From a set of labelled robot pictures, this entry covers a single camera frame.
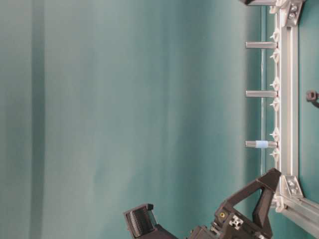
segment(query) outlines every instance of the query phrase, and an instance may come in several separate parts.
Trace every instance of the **black 3d-printed part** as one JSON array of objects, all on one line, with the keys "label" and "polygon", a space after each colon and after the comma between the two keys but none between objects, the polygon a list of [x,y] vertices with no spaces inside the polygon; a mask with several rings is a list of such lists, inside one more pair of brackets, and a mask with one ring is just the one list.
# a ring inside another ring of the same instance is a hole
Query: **black 3d-printed part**
[{"label": "black 3d-printed part", "polygon": [[[189,239],[271,239],[268,212],[280,176],[281,172],[273,168],[226,199],[215,212],[212,229],[197,227]],[[251,221],[234,206],[260,189],[262,193]]]},{"label": "black 3d-printed part", "polygon": [[177,239],[153,220],[153,205],[143,204],[124,212],[133,239]]}]

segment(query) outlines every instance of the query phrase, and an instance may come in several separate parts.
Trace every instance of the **bolt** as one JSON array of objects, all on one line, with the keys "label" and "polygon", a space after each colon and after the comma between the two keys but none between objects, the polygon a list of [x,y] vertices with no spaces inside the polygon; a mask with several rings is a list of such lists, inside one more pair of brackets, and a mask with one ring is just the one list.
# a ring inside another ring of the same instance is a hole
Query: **bolt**
[{"label": "bolt", "polygon": [[295,17],[296,17],[295,13],[293,12],[289,13],[289,16],[288,16],[289,19],[294,19]]},{"label": "bolt", "polygon": [[288,181],[288,184],[289,184],[289,186],[291,186],[291,187],[294,187],[294,186],[295,186],[295,184],[294,184],[293,181],[291,181],[291,180]]},{"label": "bolt", "polygon": [[291,12],[296,12],[296,11],[298,11],[298,7],[297,7],[296,5],[292,5],[290,11],[291,11]]}]

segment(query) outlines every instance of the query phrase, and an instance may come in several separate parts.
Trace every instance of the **teal backdrop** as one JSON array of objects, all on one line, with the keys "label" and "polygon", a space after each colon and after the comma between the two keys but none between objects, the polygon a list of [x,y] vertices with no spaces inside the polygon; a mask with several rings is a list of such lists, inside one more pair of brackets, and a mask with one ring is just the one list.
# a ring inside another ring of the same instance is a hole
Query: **teal backdrop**
[{"label": "teal backdrop", "polygon": [[[318,86],[303,69],[317,61],[314,8],[308,0],[301,24],[301,91]],[[260,151],[244,147],[261,131],[260,101],[244,97],[261,87],[261,53],[244,47],[261,40],[260,7],[10,0],[0,19],[1,239],[129,239],[122,212],[142,203],[183,238],[260,174]],[[257,198],[238,209],[249,215]],[[276,239],[311,238],[271,221]]]}]

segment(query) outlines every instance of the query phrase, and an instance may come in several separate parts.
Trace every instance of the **metal rod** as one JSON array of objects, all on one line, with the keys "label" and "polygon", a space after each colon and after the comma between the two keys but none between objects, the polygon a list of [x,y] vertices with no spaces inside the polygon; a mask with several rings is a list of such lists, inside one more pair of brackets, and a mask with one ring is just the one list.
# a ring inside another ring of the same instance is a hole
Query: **metal rod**
[{"label": "metal rod", "polygon": [[254,0],[249,6],[275,6],[276,0]]},{"label": "metal rod", "polygon": [[278,144],[272,141],[246,141],[247,148],[277,148]]},{"label": "metal rod", "polygon": [[246,48],[252,49],[276,49],[278,44],[275,42],[260,42],[260,41],[248,41],[246,42]]},{"label": "metal rod", "polygon": [[276,91],[246,91],[246,97],[277,97]]}]

